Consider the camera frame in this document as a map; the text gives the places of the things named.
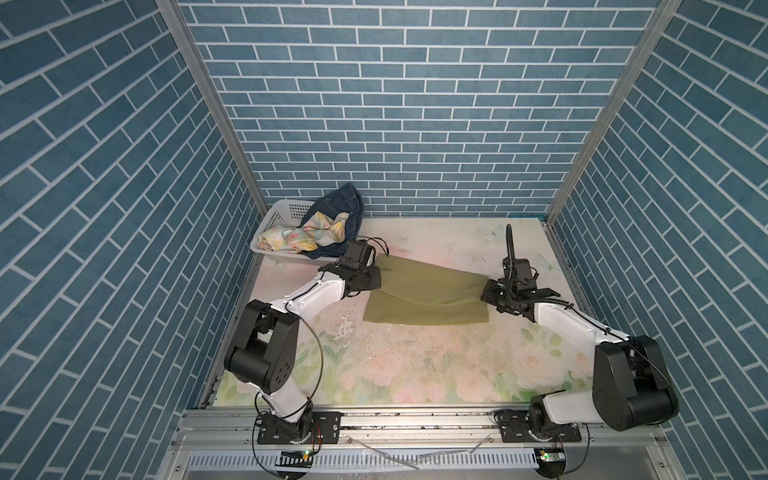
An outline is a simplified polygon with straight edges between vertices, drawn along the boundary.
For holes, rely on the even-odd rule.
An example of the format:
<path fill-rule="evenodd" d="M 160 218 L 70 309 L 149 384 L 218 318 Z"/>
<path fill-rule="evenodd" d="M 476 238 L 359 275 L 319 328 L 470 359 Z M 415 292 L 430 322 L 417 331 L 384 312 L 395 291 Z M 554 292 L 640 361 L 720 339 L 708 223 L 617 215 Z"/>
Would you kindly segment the olive green skirt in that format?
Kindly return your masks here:
<path fill-rule="evenodd" d="M 488 278 L 397 256 L 377 260 L 381 286 L 370 293 L 363 320 L 415 326 L 484 324 Z"/>

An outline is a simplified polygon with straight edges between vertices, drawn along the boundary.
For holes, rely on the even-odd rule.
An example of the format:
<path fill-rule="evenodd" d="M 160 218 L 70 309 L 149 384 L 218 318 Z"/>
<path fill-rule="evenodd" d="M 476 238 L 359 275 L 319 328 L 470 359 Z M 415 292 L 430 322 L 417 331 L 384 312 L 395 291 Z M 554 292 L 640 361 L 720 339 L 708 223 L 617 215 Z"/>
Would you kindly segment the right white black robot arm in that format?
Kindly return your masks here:
<path fill-rule="evenodd" d="M 564 428 L 603 424 L 615 431 L 658 425 L 678 415 L 679 401 L 658 343 L 598 322 L 537 286 L 526 259 L 508 253 L 503 276 L 487 282 L 482 300 L 501 313 L 522 315 L 565 337 L 591 363 L 589 391 L 559 391 L 533 397 L 526 424 L 530 435 L 549 441 Z"/>

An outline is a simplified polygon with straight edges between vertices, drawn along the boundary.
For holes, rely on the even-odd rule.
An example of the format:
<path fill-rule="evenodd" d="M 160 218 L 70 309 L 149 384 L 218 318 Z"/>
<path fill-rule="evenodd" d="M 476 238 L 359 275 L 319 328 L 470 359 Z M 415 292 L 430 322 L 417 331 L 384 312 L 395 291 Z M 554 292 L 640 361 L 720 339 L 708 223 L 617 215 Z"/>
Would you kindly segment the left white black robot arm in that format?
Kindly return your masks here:
<path fill-rule="evenodd" d="M 291 378 L 300 327 L 326 307 L 381 287 L 376 250 L 353 240 L 334 263 L 318 269 L 306 285 L 271 302 L 250 301 L 243 310 L 223 359 L 226 371 L 257 388 L 269 406 L 261 424 L 298 442 L 313 429 L 312 400 Z"/>

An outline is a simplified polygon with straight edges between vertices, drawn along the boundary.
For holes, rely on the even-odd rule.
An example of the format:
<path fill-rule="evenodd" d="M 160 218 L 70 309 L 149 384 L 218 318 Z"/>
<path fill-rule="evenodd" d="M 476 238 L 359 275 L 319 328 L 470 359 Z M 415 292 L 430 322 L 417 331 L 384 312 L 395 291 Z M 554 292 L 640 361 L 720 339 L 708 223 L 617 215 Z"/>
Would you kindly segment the floral pastel skirt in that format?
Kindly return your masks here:
<path fill-rule="evenodd" d="M 341 243 L 346 238 L 348 218 L 346 212 L 335 217 L 315 212 L 299 227 L 276 226 L 257 233 L 251 248 L 279 253 L 316 251 L 320 247 Z"/>

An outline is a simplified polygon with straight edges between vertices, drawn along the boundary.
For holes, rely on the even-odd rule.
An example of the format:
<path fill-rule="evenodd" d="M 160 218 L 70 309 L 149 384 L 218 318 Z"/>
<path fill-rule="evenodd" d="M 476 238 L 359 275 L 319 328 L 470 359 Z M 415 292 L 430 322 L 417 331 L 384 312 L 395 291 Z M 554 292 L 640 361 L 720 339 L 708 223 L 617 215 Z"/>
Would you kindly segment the blue denim skirt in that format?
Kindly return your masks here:
<path fill-rule="evenodd" d="M 303 255 L 311 259 L 340 257 L 359 234 L 363 214 L 364 202 L 351 183 L 315 201 L 302 218 L 301 227 L 318 226 L 318 247 Z"/>

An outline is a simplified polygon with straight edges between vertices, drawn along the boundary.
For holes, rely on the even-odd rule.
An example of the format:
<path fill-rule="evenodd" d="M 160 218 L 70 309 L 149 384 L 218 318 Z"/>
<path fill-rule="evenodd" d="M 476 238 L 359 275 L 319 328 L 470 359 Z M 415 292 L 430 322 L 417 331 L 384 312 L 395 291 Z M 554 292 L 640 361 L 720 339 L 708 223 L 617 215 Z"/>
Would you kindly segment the white plastic laundry basket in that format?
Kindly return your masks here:
<path fill-rule="evenodd" d="M 298 199 L 282 199 L 275 202 L 264 215 L 254 236 L 249 244 L 250 250 L 254 253 L 265 255 L 267 258 L 282 263 L 311 264 L 322 266 L 330 264 L 336 260 L 335 257 L 321 256 L 310 258 L 299 253 L 285 253 L 263 250 L 258 246 L 258 236 L 264 231 L 273 227 L 298 227 L 302 224 L 304 215 L 313 206 L 313 201 Z"/>

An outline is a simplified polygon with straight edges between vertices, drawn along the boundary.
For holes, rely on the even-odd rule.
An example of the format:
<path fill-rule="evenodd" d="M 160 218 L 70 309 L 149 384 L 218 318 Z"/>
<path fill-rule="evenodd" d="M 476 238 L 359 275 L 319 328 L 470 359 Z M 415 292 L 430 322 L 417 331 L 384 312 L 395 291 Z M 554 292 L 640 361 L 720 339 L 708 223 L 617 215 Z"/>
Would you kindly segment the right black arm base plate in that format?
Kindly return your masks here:
<path fill-rule="evenodd" d="M 504 443 L 577 443 L 582 440 L 576 424 L 554 423 L 541 410 L 531 413 L 502 409 L 495 411 L 492 419 Z"/>

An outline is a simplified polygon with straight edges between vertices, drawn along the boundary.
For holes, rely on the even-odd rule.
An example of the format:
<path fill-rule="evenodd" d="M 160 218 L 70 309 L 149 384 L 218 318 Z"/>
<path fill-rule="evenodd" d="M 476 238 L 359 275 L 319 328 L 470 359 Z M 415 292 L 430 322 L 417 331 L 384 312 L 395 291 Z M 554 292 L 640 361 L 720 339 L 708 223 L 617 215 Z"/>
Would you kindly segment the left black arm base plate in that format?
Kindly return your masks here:
<path fill-rule="evenodd" d="M 256 437 L 259 445 L 289 445 L 315 443 L 337 444 L 341 427 L 341 413 L 306 410 L 295 422 L 265 413 L 257 422 Z"/>

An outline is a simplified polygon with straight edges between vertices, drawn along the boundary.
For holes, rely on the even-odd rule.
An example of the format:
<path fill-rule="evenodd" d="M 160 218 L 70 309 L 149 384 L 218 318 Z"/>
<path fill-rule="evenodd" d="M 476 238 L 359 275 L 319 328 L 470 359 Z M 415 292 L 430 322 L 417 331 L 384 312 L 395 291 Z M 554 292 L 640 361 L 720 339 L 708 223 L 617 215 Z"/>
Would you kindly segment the aluminium front mounting rail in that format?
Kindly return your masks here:
<path fill-rule="evenodd" d="M 681 479 L 658 427 L 579 425 L 577 443 L 504 443 L 492 415 L 515 404 L 327 407 L 337 444 L 259 445 L 245 408 L 189 410 L 160 479 Z"/>

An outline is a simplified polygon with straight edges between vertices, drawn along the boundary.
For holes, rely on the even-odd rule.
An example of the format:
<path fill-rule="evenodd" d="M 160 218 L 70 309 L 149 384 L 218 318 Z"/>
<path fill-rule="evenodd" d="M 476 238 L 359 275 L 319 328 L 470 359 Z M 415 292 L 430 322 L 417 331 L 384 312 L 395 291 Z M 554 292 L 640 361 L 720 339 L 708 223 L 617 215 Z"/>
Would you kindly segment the left aluminium corner post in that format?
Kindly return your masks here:
<path fill-rule="evenodd" d="M 237 137 L 232 122 L 227 115 L 227 111 L 194 41 L 179 3 L 172 0 L 157 0 L 156 5 L 210 111 L 214 123 L 233 158 L 235 166 L 248 188 L 258 211 L 262 215 L 266 214 L 269 205 L 259 188 L 258 181 L 253 173 L 246 153 Z"/>

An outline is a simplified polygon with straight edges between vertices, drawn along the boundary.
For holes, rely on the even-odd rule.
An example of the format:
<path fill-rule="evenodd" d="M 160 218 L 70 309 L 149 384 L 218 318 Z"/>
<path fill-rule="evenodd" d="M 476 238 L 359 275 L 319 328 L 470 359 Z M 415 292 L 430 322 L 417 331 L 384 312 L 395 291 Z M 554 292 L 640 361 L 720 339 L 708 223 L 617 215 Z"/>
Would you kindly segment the aluminium corner post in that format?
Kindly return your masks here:
<path fill-rule="evenodd" d="M 597 115 L 592 129 L 586 135 L 581 150 L 574 158 L 552 203 L 547 208 L 544 216 L 544 222 L 547 225 L 552 225 L 561 214 L 568 198 L 591 163 L 598 146 L 605 138 L 611 123 L 616 118 L 632 87 L 642 73 L 643 67 L 648 62 L 663 33 L 680 8 L 681 3 L 681 0 L 662 0 L 658 2 L 638 44 L 632 50 L 621 74 L 616 80 L 605 105 Z"/>
<path fill-rule="evenodd" d="M 227 111 L 194 41 L 179 3 L 172 0 L 157 0 L 156 5 L 210 111 L 214 123 L 233 158 L 235 166 L 248 188 L 258 211 L 262 215 L 266 214 L 269 205 L 259 188 L 258 181 L 253 173 L 246 153 L 237 137 L 232 122 L 227 115 Z"/>

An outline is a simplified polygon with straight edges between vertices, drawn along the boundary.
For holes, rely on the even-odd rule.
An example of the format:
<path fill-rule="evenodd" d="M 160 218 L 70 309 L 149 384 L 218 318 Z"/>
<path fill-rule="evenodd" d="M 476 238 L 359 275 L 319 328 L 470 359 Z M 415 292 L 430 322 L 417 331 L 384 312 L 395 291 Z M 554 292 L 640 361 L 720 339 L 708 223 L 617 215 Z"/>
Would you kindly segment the right aluminium corner post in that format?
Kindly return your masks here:
<path fill-rule="evenodd" d="M 663 33 L 680 8 L 681 3 L 681 0 L 662 0 L 658 2 L 638 44 L 632 50 L 621 74 L 616 80 L 605 105 L 597 115 L 592 129 L 586 135 L 581 150 L 574 158 L 552 203 L 547 208 L 544 216 L 544 222 L 547 225 L 552 225 L 561 214 L 568 198 L 591 163 L 598 146 L 605 138 L 611 123 L 616 118 L 632 87 L 642 73 L 643 67 L 648 62 Z"/>

